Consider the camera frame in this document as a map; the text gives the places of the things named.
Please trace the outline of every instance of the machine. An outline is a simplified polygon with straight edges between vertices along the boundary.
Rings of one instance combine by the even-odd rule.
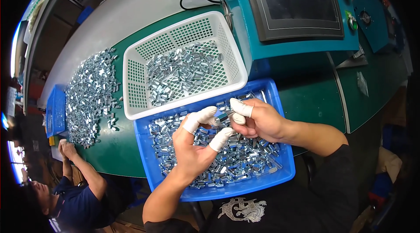
[[[335,65],[359,50],[351,0],[222,0],[249,79]]]
[[[396,47],[395,22],[382,0],[353,0],[357,23],[374,53],[387,53]]]

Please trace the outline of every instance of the hair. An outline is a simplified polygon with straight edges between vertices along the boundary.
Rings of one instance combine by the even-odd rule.
[[[28,200],[29,206],[34,210],[34,212],[36,212],[36,213],[39,212],[39,214],[42,215],[44,218],[50,219],[49,216],[44,215],[44,213],[42,212],[42,207],[39,204],[37,192],[35,191],[32,183],[31,182],[22,183],[21,188],[24,192],[24,195],[26,196],[26,198]]]

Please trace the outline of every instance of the navy shirt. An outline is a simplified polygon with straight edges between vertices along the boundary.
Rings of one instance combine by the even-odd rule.
[[[53,193],[60,196],[51,215],[61,227],[88,230],[103,228],[115,221],[105,205],[105,196],[99,201],[88,185],[74,186],[63,177]]]

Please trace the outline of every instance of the blue plastic tray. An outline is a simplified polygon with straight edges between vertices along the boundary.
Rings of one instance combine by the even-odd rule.
[[[56,84],[47,100],[47,137],[66,130],[66,94],[64,86]]]
[[[215,105],[217,102],[228,100],[234,96],[247,94],[249,91],[257,92],[261,89],[265,90],[267,102],[273,105],[274,108],[282,116],[284,116],[276,84],[272,79],[260,79],[248,82],[244,88],[229,94],[222,94],[216,97],[195,102],[193,104],[188,104],[186,106],[178,107],[156,115],[150,115],[135,120],[134,130],[136,133],[137,144],[139,146],[144,171],[146,173],[150,189],[152,191],[155,190],[155,188],[163,181],[163,177],[158,166],[158,160],[155,158],[155,152],[151,146],[153,141],[149,138],[150,133],[148,125],[152,120],[163,116],[174,115],[176,113],[179,114],[182,111],[196,112],[203,109],[204,107]],[[227,184],[222,188],[186,188],[181,195],[180,201],[206,201],[233,197],[258,191],[291,180],[295,175],[295,168],[290,145],[280,144],[280,152],[279,157],[277,157],[277,161],[283,165],[283,168],[273,174],[268,174],[260,178],[248,179],[235,184]]]

